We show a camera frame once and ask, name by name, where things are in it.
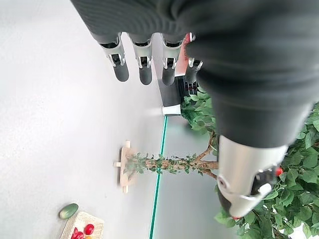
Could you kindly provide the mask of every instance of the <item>wooden stand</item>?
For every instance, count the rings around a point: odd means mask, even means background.
[[[120,185],[123,189],[123,193],[128,193],[129,192],[129,185],[133,184],[135,181],[136,176],[133,175],[129,179],[129,176],[127,173],[124,173],[124,169],[126,167],[126,163],[128,161],[128,157],[131,155],[136,154],[136,151],[131,149],[131,142],[126,141],[125,146],[122,148],[121,151],[121,162],[114,162],[113,166],[114,167],[120,167],[121,168],[121,173],[120,173]]]

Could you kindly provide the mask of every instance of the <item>white wall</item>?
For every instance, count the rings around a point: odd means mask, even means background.
[[[1,238],[59,238],[72,202],[105,221],[105,238],[148,238],[156,175],[123,195],[112,164],[126,139],[159,152],[161,99],[124,46],[121,83],[69,0],[0,0]]]
[[[169,117],[164,156],[202,153],[208,135],[196,136],[182,117]],[[215,179],[196,172],[178,175],[164,172],[159,183],[155,239],[231,239],[235,231],[215,221],[220,203],[214,192]]]

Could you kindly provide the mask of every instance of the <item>tree trunk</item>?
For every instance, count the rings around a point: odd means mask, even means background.
[[[275,229],[275,228],[273,228],[273,229],[274,229],[275,239],[291,239],[291,237],[281,233],[277,229]]]
[[[155,159],[146,159],[145,164],[146,168],[154,168],[157,166],[157,160]],[[186,160],[186,159],[178,159],[178,160],[163,160],[161,162],[161,169],[167,170],[170,168],[174,170],[184,170],[187,167],[194,168],[194,169],[208,169],[208,170],[213,170],[213,169],[218,169],[218,162],[216,161],[196,161],[194,160],[193,162]]]

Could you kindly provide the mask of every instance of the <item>small wooden block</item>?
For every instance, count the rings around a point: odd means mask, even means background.
[[[130,148],[131,147],[131,142],[129,140],[125,141],[125,147]]]
[[[114,162],[113,163],[113,167],[120,167],[121,166],[121,162]]]
[[[123,187],[123,193],[128,193],[129,192],[129,186]]]

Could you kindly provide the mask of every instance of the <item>black fabric sleeve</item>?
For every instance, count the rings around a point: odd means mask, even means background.
[[[196,40],[217,130],[253,147],[292,143],[319,94],[319,1],[172,1],[159,11]]]

